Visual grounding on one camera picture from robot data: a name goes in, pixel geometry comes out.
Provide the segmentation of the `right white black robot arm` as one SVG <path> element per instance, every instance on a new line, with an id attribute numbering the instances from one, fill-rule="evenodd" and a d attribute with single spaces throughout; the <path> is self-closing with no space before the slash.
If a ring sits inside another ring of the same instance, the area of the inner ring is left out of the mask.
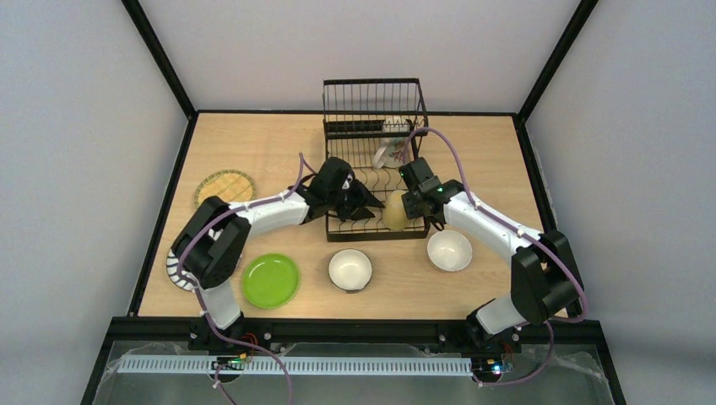
<path id="1" fill-rule="evenodd" d="M 587 307 L 564 234 L 540 233 L 519 224 L 459 181 L 440 181 L 423 158 L 402 165 L 399 174 L 407 187 L 402 201 L 408 219 L 423 218 L 439 230 L 446 225 L 462 230 L 509 265 L 509 293 L 483 304 L 468 318 L 481 332 L 497 335 L 512 327 L 539 325 L 574 301 Z"/>

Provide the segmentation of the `black wire dish rack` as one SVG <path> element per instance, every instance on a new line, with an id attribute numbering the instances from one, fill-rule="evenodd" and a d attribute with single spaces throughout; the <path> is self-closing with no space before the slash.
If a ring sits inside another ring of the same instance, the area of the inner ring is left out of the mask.
<path id="1" fill-rule="evenodd" d="M 421 137 L 405 139 L 428 123 L 418 78 L 344 78 L 323 82 L 326 155 L 346 161 L 382 204 L 406 186 L 400 152 L 413 159 Z"/>

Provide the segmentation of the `black rimmed white bowl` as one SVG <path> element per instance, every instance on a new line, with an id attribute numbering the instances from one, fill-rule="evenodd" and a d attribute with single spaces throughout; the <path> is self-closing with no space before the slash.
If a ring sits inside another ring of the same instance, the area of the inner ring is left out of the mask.
<path id="1" fill-rule="evenodd" d="M 372 279 L 372 262 L 362 251 L 343 249 L 330 259 L 328 276 L 332 284 L 344 292 L 358 292 Z"/>

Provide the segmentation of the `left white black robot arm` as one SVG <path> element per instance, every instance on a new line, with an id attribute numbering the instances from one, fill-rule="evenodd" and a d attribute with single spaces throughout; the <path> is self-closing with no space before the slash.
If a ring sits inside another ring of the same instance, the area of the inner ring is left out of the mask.
<path id="1" fill-rule="evenodd" d="M 171 245 L 167 275 L 195 293 L 202 315 L 225 330 L 243 316 L 229 280 L 252 237 L 325 215 L 341 221 L 372 219 L 373 209 L 383 206 L 348 162 L 330 157 L 313 170 L 302 160 L 296 182 L 271 197 L 248 202 L 204 199 Z"/>

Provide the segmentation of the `yellow ceramic mug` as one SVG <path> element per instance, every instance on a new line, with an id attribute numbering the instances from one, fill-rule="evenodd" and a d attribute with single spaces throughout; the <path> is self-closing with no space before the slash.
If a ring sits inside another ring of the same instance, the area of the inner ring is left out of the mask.
<path id="1" fill-rule="evenodd" d="M 408 225 L 409 220 L 402 199 L 404 194 L 404 190 L 396 190 L 388 196 L 384 203 L 382 222 L 390 230 L 401 231 Z"/>

